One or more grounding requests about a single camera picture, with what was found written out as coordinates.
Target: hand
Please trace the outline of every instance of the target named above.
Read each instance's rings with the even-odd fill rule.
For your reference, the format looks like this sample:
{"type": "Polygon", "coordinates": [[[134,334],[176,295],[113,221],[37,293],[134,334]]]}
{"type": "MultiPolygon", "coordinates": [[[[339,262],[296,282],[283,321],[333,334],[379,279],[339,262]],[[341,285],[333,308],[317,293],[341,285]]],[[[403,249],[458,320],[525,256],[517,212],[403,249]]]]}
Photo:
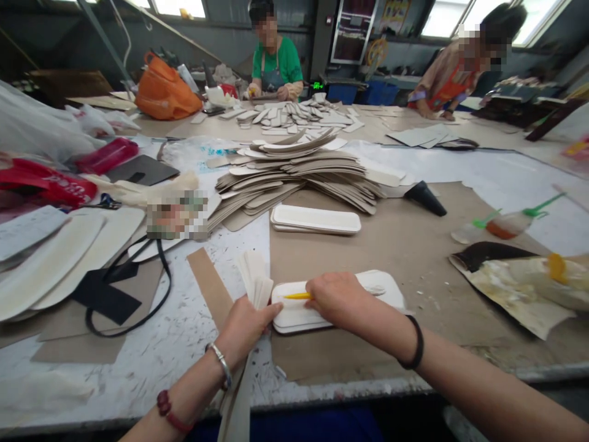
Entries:
{"type": "Polygon", "coordinates": [[[437,115],[429,108],[425,100],[417,100],[417,112],[428,120],[437,120],[437,115]]]}
{"type": "Polygon", "coordinates": [[[280,313],[282,307],[282,303],[277,303],[256,310],[247,296],[235,301],[223,324],[223,330],[215,341],[231,371],[247,357],[266,326],[280,313]]]}
{"type": "Polygon", "coordinates": [[[258,85],[256,83],[250,83],[250,85],[247,87],[247,93],[248,93],[248,98],[249,98],[249,96],[259,97],[262,95],[262,91],[260,90],[260,88],[258,87],[258,85]]]}
{"type": "Polygon", "coordinates": [[[357,331],[360,324],[359,313],[374,301],[352,273],[325,273],[307,282],[306,290],[313,295],[305,307],[317,310],[333,325],[357,331]]]}
{"type": "Polygon", "coordinates": [[[282,86],[278,89],[278,101],[286,101],[288,100],[288,88],[286,86],[282,86]]]}
{"type": "Polygon", "coordinates": [[[456,121],[454,114],[452,112],[448,112],[447,110],[442,112],[442,115],[440,115],[440,118],[443,118],[448,121],[456,121]]]}

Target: red bead bracelet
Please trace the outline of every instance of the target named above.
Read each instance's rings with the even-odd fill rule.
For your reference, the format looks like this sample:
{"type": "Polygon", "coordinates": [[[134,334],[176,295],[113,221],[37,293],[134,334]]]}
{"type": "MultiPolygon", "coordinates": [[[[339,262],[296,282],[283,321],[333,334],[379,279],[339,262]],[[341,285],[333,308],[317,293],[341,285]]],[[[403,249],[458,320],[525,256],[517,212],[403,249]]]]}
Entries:
{"type": "Polygon", "coordinates": [[[167,421],[178,431],[181,431],[182,433],[190,433],[192,428],[194,428],[194,424],[187,425],[172,413],[172,404],[170,403],[167,390],[162,390],[160,394],[158,394],[158,410],[160,411],[160,416],[165,416],[167,421]]]}

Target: green shirt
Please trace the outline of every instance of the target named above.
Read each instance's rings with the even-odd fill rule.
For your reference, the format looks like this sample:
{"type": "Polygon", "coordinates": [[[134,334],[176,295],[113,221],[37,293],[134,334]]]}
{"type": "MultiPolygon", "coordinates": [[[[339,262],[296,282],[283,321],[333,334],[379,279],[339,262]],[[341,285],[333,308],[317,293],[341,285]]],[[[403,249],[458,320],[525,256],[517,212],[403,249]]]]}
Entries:
{"type": "MultiPolygon", "coordinates": [[[[262,43],[258,44],[256,52],[253,54],[253,78],[262,78],[262,53],[264,47],[262,43]]],[[[283,37],[280,49],[278,49],[278,58],[280,66],[280,75],[285,83],[295,83],[302,81],[301,62],[296,46],[290,38],[283,37]]],[[[266,61],[264,72],[276,69],[276,54],[270,55],[266,52],[266,61]]]]}

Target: gray apron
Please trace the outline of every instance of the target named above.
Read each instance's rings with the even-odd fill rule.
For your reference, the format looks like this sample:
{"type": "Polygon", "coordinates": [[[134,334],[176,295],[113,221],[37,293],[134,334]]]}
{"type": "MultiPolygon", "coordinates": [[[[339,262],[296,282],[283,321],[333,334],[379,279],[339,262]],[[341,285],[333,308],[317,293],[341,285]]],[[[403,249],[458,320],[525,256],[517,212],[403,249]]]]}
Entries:
{"type": "Polygon", "coordinates": [[[286,83],[280,75],[280,62],[278,61],[278,51],[276,51],[276,69],[266,72],[266,51],[262,53],[262,90],[265,92],[275,93],[286,83]]]}

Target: woman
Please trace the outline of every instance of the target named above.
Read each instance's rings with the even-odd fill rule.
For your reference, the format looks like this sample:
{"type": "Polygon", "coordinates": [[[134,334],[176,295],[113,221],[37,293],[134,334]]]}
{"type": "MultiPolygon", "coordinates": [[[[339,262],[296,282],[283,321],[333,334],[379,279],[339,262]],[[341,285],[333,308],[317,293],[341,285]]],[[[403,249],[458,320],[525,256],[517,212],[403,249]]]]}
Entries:
{"type": "Polygon", "coordinates": [[[296,101],[303,88],[301,62],[293,41],[278,34],[273,1],[250,0],[248,10],[260,39],[253,55],[248,95],[276,92],[279,101],[296,101]]]}
{"type": "Polygon", "coordinates": [[[476,88],[482,72],[493,58],[502,57],[526,21],[523,6],[497,6],[480,24],[474,37],[452,42],[438,54],[417,88],[409,96],[409,107],[424,118],[437,119],[436,112],[451,102],[441,117],[454,121],[454,111],[476,88]]]}
{"type": "MultiPolygon", "coordinates": [[[[326,273],[309,281],[306,290],[314,297],[307,302],[307,308],[317,310],[336,327],[365,339],[405,366],[412,365],[417,374],[490,440],[589,440],[589,424],[515,376],[419,328],[408,317],[367,292],[353,274],[326,273]]],[[[167,397],[162,393],[158,396],[159,409],[164,415],[168,412],[170,415],[162,417],[155,406],[122,440],[180,440],[229,379],[225,367],[228,372],[234,372],[281,310],[282,303],[258,311],[247,297],[238,299],[216,345],[205,351],[172,386],[167,397]]]]}

